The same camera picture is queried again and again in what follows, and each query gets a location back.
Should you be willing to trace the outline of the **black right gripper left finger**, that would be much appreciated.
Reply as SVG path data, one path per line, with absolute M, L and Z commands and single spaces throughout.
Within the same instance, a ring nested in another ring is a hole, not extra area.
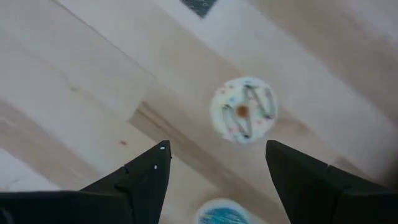
M 158 224 L 171 160 L 164 140 L 81 190 L 0 192 L 0 224 Z

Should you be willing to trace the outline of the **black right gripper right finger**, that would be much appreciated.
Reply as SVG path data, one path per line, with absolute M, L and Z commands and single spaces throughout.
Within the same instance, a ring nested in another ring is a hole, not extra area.
M 398 224 L 398 190 L 276 140 L 266 143 L 266 162 L 291 224 Z

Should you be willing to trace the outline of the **small teal glazed donut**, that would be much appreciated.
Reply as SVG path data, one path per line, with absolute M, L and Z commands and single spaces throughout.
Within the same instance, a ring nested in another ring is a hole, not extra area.
M 228 198 L 214 198 L 196 212 L 193 224 L 251 224 L 247 211 Z

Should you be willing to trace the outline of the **small white sprinkled donut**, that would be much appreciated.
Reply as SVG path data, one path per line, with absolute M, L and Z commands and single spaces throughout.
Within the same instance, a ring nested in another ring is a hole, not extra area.
M 211 123 L 224 139 L 248 144 L 263 138 L 277 119 L 277 102 L 270 86 L 253 77 L 229 80 L 215 91 Z

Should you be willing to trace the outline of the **grey woven placemat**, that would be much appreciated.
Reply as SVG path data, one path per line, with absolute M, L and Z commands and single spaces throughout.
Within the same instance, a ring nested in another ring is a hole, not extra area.
M 217 0 L 180 0 L 180 2 L 202 19 L 209 13 Z

